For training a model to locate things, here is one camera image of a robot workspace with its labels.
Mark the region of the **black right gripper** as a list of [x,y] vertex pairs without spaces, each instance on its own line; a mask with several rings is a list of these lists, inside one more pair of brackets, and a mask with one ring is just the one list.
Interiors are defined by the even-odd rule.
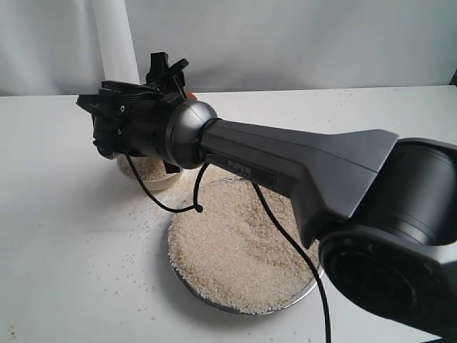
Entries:
[[[166,52],[150,53],[146,85],[104,81],[97,94],[82,94],[76,105],[90,113],[93,144],[102,157],[166,158],[165,133],[171,112],[184,101],[186,85],[181,59],[169,65]],[[181,168],[163,161],[167,174]]]

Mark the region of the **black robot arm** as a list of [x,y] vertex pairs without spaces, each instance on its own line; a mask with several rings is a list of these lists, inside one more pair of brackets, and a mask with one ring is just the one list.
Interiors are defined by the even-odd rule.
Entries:
[[456,340],[456,147],[382,129],[317,134],[218,118],[188,98],[182,59],[151,55],[142,85],[103,81],[77,104],[94,145],[167,172],[215,165],[291,200],[303,253],[367,312]]

